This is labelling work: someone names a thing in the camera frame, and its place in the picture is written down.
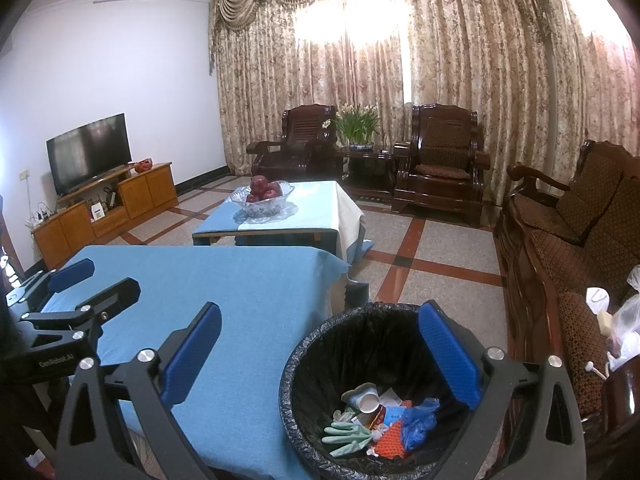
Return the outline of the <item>orange foam fruit net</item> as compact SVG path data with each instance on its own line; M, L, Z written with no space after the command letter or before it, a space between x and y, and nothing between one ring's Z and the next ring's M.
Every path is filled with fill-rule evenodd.
M396 420L390 426L382 424L376 428L380 435L374 447L376 456L387 458L388 460L407 456L407 452L401 442L401 429L400 420Z

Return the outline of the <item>red apples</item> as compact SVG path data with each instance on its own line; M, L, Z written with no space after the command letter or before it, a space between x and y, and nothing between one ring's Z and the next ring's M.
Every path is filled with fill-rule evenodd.
M250 180L250 194L247 195L246 201L247 203L257 203L281 195L282 190L278 182L270 182L264 176L255 176Z

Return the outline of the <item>red ornament on cabinet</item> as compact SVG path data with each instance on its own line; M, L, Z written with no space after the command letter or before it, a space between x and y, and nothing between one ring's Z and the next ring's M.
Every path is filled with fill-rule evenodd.
M138 160L134 163L134 171L137 174L143 174L145 171L149 171L153 168L153 161L150 158Z

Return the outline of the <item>floral beige curtains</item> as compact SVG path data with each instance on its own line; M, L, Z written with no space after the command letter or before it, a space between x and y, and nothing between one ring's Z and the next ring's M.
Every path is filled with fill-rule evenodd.
M639 149L639 50L608 0L213 0L209 55L239 174L285 110L314 103L374 106L384 146L415 105L472 110L494 203L514 162L564 181L585 140Z

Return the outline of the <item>potted green plant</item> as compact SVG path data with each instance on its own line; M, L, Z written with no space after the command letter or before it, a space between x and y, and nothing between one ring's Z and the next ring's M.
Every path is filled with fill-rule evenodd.
M378 132L378 107L376 105L345 104L334 118L322 122L322 128L334 127L342 148L367 150L373 145Z

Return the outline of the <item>blue cloth coffee table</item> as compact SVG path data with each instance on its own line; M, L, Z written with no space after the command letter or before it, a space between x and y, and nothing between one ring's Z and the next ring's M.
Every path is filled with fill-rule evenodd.
M335 181L294 182L288 202L274 216L250 218L230 196L192 233L195 246L231 237L238 246L309 246L350 266L373 247L359 206Z

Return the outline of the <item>black trash bin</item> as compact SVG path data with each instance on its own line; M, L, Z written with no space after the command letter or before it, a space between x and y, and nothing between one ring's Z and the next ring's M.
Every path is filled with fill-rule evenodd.
M469 417L447 386L419 332L412 304L369 304L330 318L303 339L285 365L279 391L285 433L315 479L427 479ZM321 441L343 393L372 382L419 403L436 398L436 426L405 458L359 452L334 458Z

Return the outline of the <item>crushed paper cup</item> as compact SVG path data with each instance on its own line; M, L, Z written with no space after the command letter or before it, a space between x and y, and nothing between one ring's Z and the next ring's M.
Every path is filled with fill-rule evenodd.
M373 382L365 382L355 389L347 390L341 395L341 399L347 406L363 414L372 414L380 406L378 388Z

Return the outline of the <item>dark wooden side table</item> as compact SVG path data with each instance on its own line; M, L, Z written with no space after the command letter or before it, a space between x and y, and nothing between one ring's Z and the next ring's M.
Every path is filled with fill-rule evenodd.
M349 195L393 203L398 163L392 152L382 148L340 148L336 154L343 163L341 186Z

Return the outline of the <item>wooden sofa bench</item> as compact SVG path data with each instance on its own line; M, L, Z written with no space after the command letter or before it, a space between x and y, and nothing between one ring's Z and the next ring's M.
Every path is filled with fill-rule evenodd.
M622 406L622 397L606 396L612 380L585 370L587 362L606 361L606 338L585 296L602 287L617 311L632 294L627 278L639 263L639 159L620 145L588 140L568 183L522 164L508 175L516 187L494 233L506 267L513 354L520 361L550 354L564 361L594 464L618 451L638 420L629 415L614 426L605 415Z

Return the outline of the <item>flat screen television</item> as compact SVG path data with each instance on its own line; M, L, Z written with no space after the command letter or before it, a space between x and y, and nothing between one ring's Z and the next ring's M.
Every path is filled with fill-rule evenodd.
M47 153L58 195L132 162L125 114L75 128L47 140Z

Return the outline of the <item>green rubber glove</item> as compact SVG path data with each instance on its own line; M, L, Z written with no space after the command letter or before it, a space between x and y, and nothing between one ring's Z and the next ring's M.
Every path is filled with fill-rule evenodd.
M332 422L323 430L321 442L329 445L334 458L364 450L372 441L372 432L354 422Z

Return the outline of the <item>blue tablecloth near table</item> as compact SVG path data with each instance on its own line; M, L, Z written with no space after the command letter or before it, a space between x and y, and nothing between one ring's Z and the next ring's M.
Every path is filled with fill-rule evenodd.
M93 276L46 311L72 310L123 278L140 285L138 302L103 326L104 364L158 348L207 301L220 307L215 347L172 410L208 466L241 478L314 478L285 434L279 385L299 341L331 316L329 291L346 262L304 246L90 246L77 257L93 261Z

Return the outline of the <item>wooden TV cabinet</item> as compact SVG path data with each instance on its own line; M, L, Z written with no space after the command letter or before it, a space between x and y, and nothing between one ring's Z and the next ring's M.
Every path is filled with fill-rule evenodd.
M88 193L111 185L115 205L94 214L99 202ZM109 242L178 204L171 164L160 162L138 174L128 165L58 199L58 211L32 230L47 268L54 269L89 245Z

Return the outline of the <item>blue plastic bag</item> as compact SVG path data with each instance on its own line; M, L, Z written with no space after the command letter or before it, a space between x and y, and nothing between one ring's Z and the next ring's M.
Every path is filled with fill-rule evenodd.
M437 398L426 398L421 404L406 408L400 418L400 440L406 452L414 452L426 442L428 433L436 427Z

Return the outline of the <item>glass fruit bowl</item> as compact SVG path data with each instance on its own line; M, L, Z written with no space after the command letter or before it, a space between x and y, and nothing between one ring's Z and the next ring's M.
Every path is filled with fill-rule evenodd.
M294 185L286 181L277 181L280 186L281 194L277 197L264 198L257 202L249 202L247 197L250 195L250 187L248 185L240 186L230 195L230 202L239 206L240 209L250 218L271 217L278 214L285 204L288 202L288 196L294 191Z

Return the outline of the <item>white plastic bag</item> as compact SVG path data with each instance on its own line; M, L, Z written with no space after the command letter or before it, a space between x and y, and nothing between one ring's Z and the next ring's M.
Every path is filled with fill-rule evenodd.
M587 373L596 374L600 379L608 379L622 365L639 355L639 267L635 266L628 275L628 285L636 292L618 310L608 312L611 297L602 287L588 287L586 304L596 316L600 333L606 338L606 363L604 373L588 361Z

